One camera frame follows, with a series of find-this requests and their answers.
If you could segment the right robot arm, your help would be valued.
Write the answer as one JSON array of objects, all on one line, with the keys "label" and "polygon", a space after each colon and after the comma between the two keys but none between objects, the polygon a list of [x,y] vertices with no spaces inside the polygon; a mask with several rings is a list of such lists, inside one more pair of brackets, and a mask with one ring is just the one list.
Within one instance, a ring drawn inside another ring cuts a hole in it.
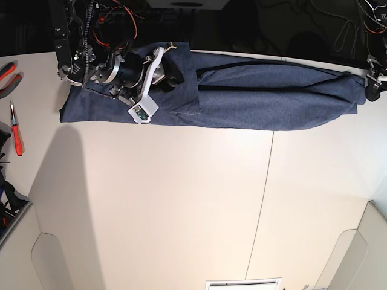
[{"label": "right robot arm", "polygon": [[158,53],[133,46],[147,1],[50,1],[54,49],[62,80],[96,93],[88,82],[111,85],[102,95],[130,105],[143,97],[146,73]]}]

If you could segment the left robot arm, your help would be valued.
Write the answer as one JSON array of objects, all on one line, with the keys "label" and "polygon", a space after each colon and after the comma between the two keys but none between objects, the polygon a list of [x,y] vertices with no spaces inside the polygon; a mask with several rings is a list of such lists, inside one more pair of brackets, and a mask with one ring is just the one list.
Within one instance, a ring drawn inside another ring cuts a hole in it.
[{"label": "left robot arm", "polygon": [[368,52],[366,98],[378,100],[386,92],[386,1],[357,1]]}]

